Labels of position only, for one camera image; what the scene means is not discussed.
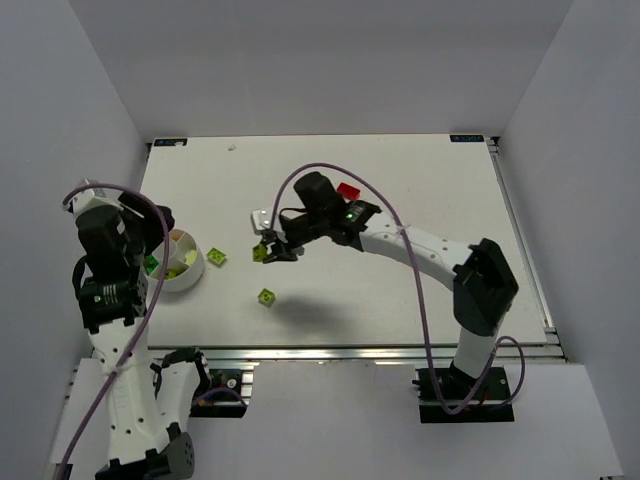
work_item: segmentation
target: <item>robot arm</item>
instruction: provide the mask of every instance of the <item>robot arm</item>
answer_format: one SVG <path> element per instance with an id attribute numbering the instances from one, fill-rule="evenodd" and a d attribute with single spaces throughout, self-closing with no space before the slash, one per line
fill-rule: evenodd
<path id="1" fill-rule="evenodd" d="M 254 260 L 295 261 L 303 245 L 327 236 L 338 245 L 410 265 L 399 230 L 404 228 L 419 270 L 453 293 L 454 316 L 462 328 L 449 374 L 457 393 L 466 394 L 492 354 L 502 319 L 518 291 L 500 247 L 487 239 L 469 245 L 415 227 L 398 227 L 374 204 L 346 202 L 318 172 L 301 177 L 294 189 L 304 213 L 295 218 L 279 215 L 277 230 L 265 222 L 266 211 L 252 213 L 254 231 L 262 236 L 254 249 Z"/>
<path id="2" fill-rule="evenodd" d="M 69 210 L 86 251 L 73 275 L 84 327 L 103 375 L 119 369 L 106 397 L 109 463 L 95 478 L 191 478 L 187 419 L 194 393 L 208 391 L 211 383 L 202 353 L 181 349 L 167 355 L 161 366 L 152 366 L 145 329 L 124 365 L 117 365 L 146 313 L 142 263 L 163 239 L 159 222 L 132 196 L 123 194 L 115 201 L 95 188 L 73 197 Z M 171 211 L 161 211 L 172 228 Z M 83 280 L 87 266 L 91 276 Z"/>

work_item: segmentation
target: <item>white floor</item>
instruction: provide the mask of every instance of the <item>white floor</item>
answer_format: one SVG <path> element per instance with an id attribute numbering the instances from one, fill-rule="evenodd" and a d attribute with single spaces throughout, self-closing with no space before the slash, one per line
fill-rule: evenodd
<path id="1" fill-rule="evenodd" d="M 522 342 L 543 342 L 543 313 L 484 143 L 451 143 L 448 135 L 191 138 L 154 147 L 142 192 L 173 209 L 176 227 L 203 253 L 228 255 L 207 264 L 191 290 L 163 293 L 151 321 L 153 346 L 401 345 L 422 342 L 410 270 L 385 258 L 323 239 L 297 263 L 252 262 L 249 214 L 268 208 L 285 177 L 309 162 L 350 168 L 396 207 L 405 223 L 456 241 L 497 241 L 520 292 L 503 328 Z M 333 172 L 335 182 L 353 184 Z M 369 192 L 362 197 L 379 203 Z M 299 206 L 292 188 L 281 206 Z M 424 278 L 434 343 L 455 343 L 452 295 Z M 268 288 L 272 308 L 257 302 Z"/>

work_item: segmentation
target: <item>green cube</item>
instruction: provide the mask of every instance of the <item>green cube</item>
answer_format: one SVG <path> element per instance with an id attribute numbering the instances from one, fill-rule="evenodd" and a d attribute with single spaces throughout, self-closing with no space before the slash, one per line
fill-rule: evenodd
<path id="1" fill-rule="evenodd" d="M 207 258 L 211 263 L 220 266 L 227 259 L 227 256 L 217 248 L 212 248 L 211 250 L 209 250 L 209 253 L 207 253 Z"/>
<path id="2" fill-rule="evenodd" d="M 275 301 L 276 301 L 276 294 L 273 293 L 271 290 L 267 290 L 266 288 L 263 288 L 262 291 L 260 292 L 260 295 L 258 295 L 258 302 L 260 302 L 266 307 L 270 307 L 271 305 L 273 305 L 273 302 Z"/>
<path id="3" fill-rule="evenodd" d="M 143 264 L 144 264 L 144 269 L 147 272 L 147 275 L 151 275 L 151 272 L 153 272 L 158 266 L 158 261 L 155 259 L 153 255 L 147 255 L 144 258 Z"/>

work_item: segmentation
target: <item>white enclosure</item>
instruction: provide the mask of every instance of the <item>white enclosure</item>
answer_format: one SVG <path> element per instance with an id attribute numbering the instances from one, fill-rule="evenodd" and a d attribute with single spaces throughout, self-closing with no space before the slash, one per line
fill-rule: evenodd
<path id="1" fill-rule="evenodd" d="M 414 227 L 452 241 L 498 242 L 520 284 L 501 333 L 544 342 L 542 310 L 487 145 L 452 143 L 449 135 L 340 135 L 191 138 L 186 146 L 152 148 L 142 192 L 171 206 L 176 227 L 190 232 L 203 251 L 215 247 L 228 260 L 222 267 L 208 262 L 193 289 L 162 294 L 150 345 L 422 343 L 415 282 L 402 264 L 326 238 L 309 244 L 296 263 L 252 261 L 260 238 L 250 212 L 271 210 L 284 179 L 310 162 L 334 162 L 361 175 Z M 336 187 L 357 185 L 322 171 Z M 368 191 L 362 198 L 380 204 Z M 301 206 L 289 185 L 281 207 Z M 456 343 L 453 295 L 423 277 L 432 341 Z M 263 288 L 276 294 L 271 308 L 257 301 Z"/>

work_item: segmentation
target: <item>purple cable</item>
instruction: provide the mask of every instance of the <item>purple cable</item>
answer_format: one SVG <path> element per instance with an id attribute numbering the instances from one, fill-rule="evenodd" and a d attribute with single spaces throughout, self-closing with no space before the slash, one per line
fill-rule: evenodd
<path id="1" fill-rule="evenodd" d="M 244 401 L 244 398 L 242 398 L 242 396 L 238 392 L 236 392 L 235 390 L 232 390 L 231 388 L 227 388 L 227 387 L 212 388 L 208 392 L 205 392 L 202 395 L 194 398 L 193 402 L 191 402 L 191 405 L 195 406 L 198 403 L 200 403 L 201 400 L 207 400 L 210 397 L 213 397 L 214 395 L 217 395 L 219 393 L 228 393 L 230 395 L 233 395 L 236 400 L 238 400 L 240 403 L 242 403 L 243 407 L 247 406 L 247 403 Z"/>
<path id="2" fill-rule="evenodd" d="M 116 381 L 116 378 L 118 378 L 117 370 L 127 362 L 129 358 L 129 354 L 133 351 L 136 344 L 138 343 L 138 340 L 140 340 L 140 337 L 144 333 L 144 329 L 149 324 L 149 319 L 151 318 L 153 309 L 155 308 L 156 302 L 158 301 L 158 297 L 160 296 L 160 290 L 162 288 L 162 284 L 164 283 L 164 276 L 167 273 L 167 267 L 169 263 L 169 229 L 167 227 L 167 222 L 165 221 L 164 215 L 162 215 L 162 212 L 156 206 L 156 204 L 153 203 L 146 196 L 142 195 L 141 193 L 136 192 L 131 188 L 121 187 L 119 185 L 113 185 L 111 183 L 92 183 L 90 185 L 83 185 L 69 192 L 67 196 L 64 197 L 64 200 L 62 200 L 62 204 L 66 206 L 71 200 L 71 198 L 73 198 L 75 195 L 77 195 L 78 193 L 84 192 L 85 190 L 90 190 L 92 188 L 106 188 L 109 190 L 118 190 L 120 192 L 133 195 L 139 198 L 140 200 L 148 203 L 160 220 L 160 224 L 162 226 L 162 234 L 164 236 L 164 251 L 162 252 L 162 264 L 160 266 L 160 275 L 158 278 L 158 285 L 156 286 L 156 289 L 153 291 L 153 295 L 151 296 L 151 300 L 149 301 L 149 307 L 147 308 L 147 312 L 142 318 L 142 323 L 140 323 L 138 330 L 136 330 L 136 332 L 133 334 L 133 336 L 131 337 L 131 340 L 129 340 L 129 343 L 127 343 L 127 346 L 122 352 L 120 359 L 116 362 L 116 369 L 113 372 L 111 372 L 107 377 L 107 379 L 105 380 L 104 384 L 100 388 L 100 391 L 96 395 L 96 398 L 91 403 L 89 410 L 87 411 L 85 416 L 82 418 L 80 425 L 78 425 L 78 429 L 73 434 L 73 437 L 69 442 L 69 446 L 67 447 L 66 451 L 64 452 L 64 455 L 62 456 L 60 465 L 58 465 L 58 474 L 56 475 L 56 480 L 64 479 L 64 472 L 66 470 L 67 464 L 69 463 L 71 454 L 73 453 L 73 450 L 76 448 L 76 445 L 78 444 L 78 441 L 82 436 L 82 433 L 84 432 L 85 428 L 87 428 L 87 425 L 91 420 L 91 417 L 98 409 L 98 405 L 100 405 L 100 402 L 104 399 L 109 389 L 113 386 L 113 384 Z"/>
<path id="3" fill-rule="evenodd" d="M 332 165 L 331 163 L 323 163 L 323 162 L 308 163 L 306 165 L 303 165 L 300 168 L 296 168 L 285 179 L 285 181 L 280 186 L 280 189 L 278 190 L 278 193 L 276 195 L 275 201 L 273 202 L 273 213 L 271 215 L 271 225 L 275 225 L 276 216 L 278 214 L 278 208 L 280 207 L 280 200 L 282 199 L 282 195 L 283 195 L 285 189 L 287 188 L 289 183 L 291 183 L 291 180 L 293 180 L 296 177 L 296 175 L 298 175 L 299 173 L 301 173 L 301 172 L 303 172 L 305 170 L 309 170 L 311 168 L 328 168 L 330 170 L 336 170 L 338 172 L 341 172 L 341 173 L 353 178 L 357 182 L 360 182 L 362 185 L 367 187 L 376 197 L 378 197 L 380 199 L 380 201 L 384 204 L 384 206 L 387 207 L 387 210 L 389 211 L 389 213 L 393 217 L 393 220 L 394 220 L 394 222 L 396 222 L 396 225 L 398 225 L 399 227 L 402 227 L 403 224 L 402 224 L 402 221 L 400 220 L 400 216 L 398 215 L 398 212 L 396 212 L 395 208 L 393 208 L 391 203 L 384 197 L 384 195 L 382 195 L 382 193 L 380 193 L 376 188 L 374 188 L 369 182 L 367 182 L 366 180 L 364 180 L 360 176 L 356 175 L 355 173 L 347 170 L 346 168 L 338 167 L 337 165 Z M 447 404 L 446 404 L 444 396 L 442 395 L 442 390 L 440 389 L 440 384 L 438 383 L 438 379 L 436 377 L 436 372 L 435 372 L 435 367 L 434 367 L 434 362 L 433 362 L 433 355 L 432 355 L 432 352 L 431 352 L 431 339 L 429 337 L 429 325 L 428 325 L 428 322 L 427 322 L 427 309 L 426 309 L 425 304 L 424 304 L 424 291 L 422 289 L 422 280 L 420 278 L 420 270 L 418 268 L 418 259 L 416 258 L 416 254 L 413 251 L 413 247 L 411 245 L 411 240 L 409 240 L 409 235 L 407 234 L 407 232 L 406 232 L 406 230 L 404 228 L 400 229 L 400 235 L 402 236 L 402 239 L 404 240 L 405 246 L 407 248 L 407 254 L 409 255 L 409 262 L 411 263 L 411 268 L 413 270 L 413 276 L 414 276 L 415 282 L 416 282 L 416 291 L 418 293 L 418 307 L 420 309 L 420 318 L 422 320 L 422 333 L 423 333 L 423 336 L 424 336 L 424 344 L 425 344 L 425 350 L 426 350 L 426 354 L 427 354 L 427 364 L 429 366 L 429 378 L 431 379 L 431 384 L 433 385 L 433 390 L 434 390 L 434 392 L 436 394 L 436 398 L 438 399 L 438 402 L 440 403 L 440 406 L 445 411 L 445 413 L 447 413 L 449 415 L 457 415 L 458 413 L 462 412 L 465 408 L 467 408 L 467 406 L 469 405 L 469 403 L 471 402 L 471 400 L 473 399 L 473 397 L 477 393 L 478 389 L 482 385 L 482 382 L 484 381 L 485 377 L 487 376 L 487 373 L 489 372 L 489 369 L 491 368 L 491 364 L 493 363 L 493 359 L 495 358 L 495 349 L 494 349 L 494 352 L 489 356 L 489 359 L 487 360 L 487 363 L 485 364 L 484 368 L 482 369 L 482 373 L 480 373 L 480 376 L 476 380 L 476 383 L 473 385 L 473 387 L 471 388 L 471 390 L 469 391 L 467 396 L 462 400 L 462 402 L 460 402 L 460 404 L 457 407 L 455 407 L 453 409 L 449 408 L 447 406 Z M 510 340 L 510 341 L 514 342 L 516 344 L 516 346 L 518 346 L 518 349 L 519 349 L 519 352 L 520 352 L 520 355 L 521 355 L 521 362 L 524 364 L 524 352 L 519 347 L 519 345 L 515 341 L 515 339 L 513 339 L 511 337 L 501 337 L 501 339 Z M 520 379 L 520 382 L 518 384 L 519 387 L 522 386 L 522 382 L 524 381 L 524 368 L 522 369 L 522 371 L 520 373 L 520 377 L 521 377 L 521 379 Z M 518 391 L 519 391 L 519 388 L 516 389 L 514 394 L 512 394 L 503 403 L 507 404 L 507 403 L 511 402 L 514 399 L 514 397 L 515 397 L 515 395 L 517 394 Z"/>

